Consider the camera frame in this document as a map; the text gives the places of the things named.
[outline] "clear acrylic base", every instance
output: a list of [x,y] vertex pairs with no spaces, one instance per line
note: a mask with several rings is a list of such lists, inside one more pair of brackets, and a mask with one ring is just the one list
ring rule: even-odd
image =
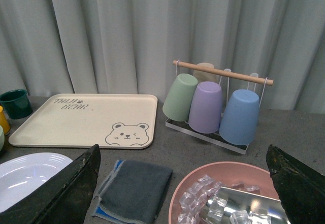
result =
[[234,145],[227,142],[220,136],[219,132],[212,134],[198,133],[191,129],[190,126],[184,121],[173,121],[172,119],[167,119],[166,126],[240,154],[245,154],[248,148],[248,145]]

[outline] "gray curtain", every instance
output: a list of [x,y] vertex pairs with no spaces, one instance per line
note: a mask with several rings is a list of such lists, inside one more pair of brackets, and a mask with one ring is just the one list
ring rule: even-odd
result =
[[0,0],[0,92],[163,102],[179,59],[273,79],[264,108],[325,113],[324,27],[325,0]]

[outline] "pink bowl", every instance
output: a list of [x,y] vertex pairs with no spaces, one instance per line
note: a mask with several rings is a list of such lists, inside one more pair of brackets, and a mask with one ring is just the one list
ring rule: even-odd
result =
[[243,181],[247,185],[258,185],[262,196],[279,199],[270,173],[259,167],[239,162],[215,162],[190,172],[177,186],[169,205],[169,224],[176,224],[181,207],[178,202],[183,193],[200,177],[209,175],[228,186]]

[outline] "plate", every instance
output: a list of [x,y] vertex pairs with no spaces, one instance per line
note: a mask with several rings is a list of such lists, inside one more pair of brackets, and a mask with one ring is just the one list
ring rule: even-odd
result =
[[0,212],[31,194],[70,164],[72,160],[56,153],[35,153],[0,165]]
[[270,173],[264,169],[239,162],[216,162],[201,166],[190,172],[177,186],[169,206],[169,224],[176,224],[181,212],[179,199],[183,193],[199,178],[205,174],[216,181],[221,181],[228,186],[245,182],[247,185],[258,185],[261,195],[272,199],[279,199]]
[[157,97],[57,94],[10,137],[17,147],[143,149],[153,140]]

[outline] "table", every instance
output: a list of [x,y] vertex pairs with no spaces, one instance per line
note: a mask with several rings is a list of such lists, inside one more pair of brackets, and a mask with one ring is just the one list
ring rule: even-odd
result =
[[[36,111],[48,98],[29,97]],[[194,169],[212,162],[234,161],[251,164],[268,170],[266,153],[274,144],[310,166],[325,174],[325,115],[299,111],[261,109],[254,141],[245,155],[202,141],[190,135],[165,126],[166,116],[158,103],[154,138],[152,144],[140,150],[101,149],[101,167],[97,187],[112,170],[118,159],[134,159],[164,165],[173,169],[166,199],[155,224],[167,224],[169,204],[180,181]],[[11,131],[6,135],[5,145],[0,152],[0,164],[16,157],[39,152],[54,152],[76,159],[85,149],[77,148],[31,148],[13,147],[8,138],[27,118],[8,122]],[[92,217],[95,201],[92,201],[85,218],[85,224],[108,224],[109,221]]]

